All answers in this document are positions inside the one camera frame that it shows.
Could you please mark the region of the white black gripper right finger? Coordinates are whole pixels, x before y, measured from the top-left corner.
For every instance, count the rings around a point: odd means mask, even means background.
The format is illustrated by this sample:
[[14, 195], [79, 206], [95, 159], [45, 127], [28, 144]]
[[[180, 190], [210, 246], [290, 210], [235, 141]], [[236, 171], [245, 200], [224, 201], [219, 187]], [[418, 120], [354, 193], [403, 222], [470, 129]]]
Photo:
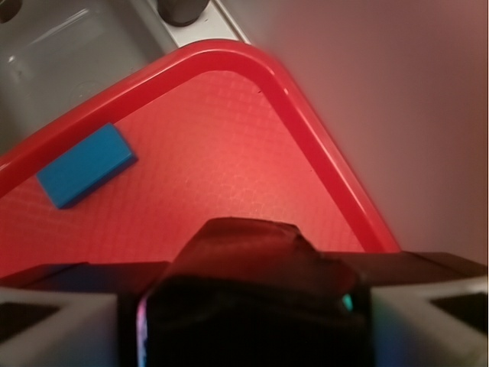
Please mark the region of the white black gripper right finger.
[[326, 252], [370, 293], [377, 366], [486, 366], [488, 268], [446, 252]]

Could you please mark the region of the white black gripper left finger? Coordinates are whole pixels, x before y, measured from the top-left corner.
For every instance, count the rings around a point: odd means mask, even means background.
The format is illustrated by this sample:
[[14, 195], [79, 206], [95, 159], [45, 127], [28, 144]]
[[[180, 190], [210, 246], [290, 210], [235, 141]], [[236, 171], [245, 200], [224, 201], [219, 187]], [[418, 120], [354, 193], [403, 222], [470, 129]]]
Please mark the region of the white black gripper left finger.
[[143, 299], [168, 265], [38, 265], [2, 278], [1, 364], [144, 366]]

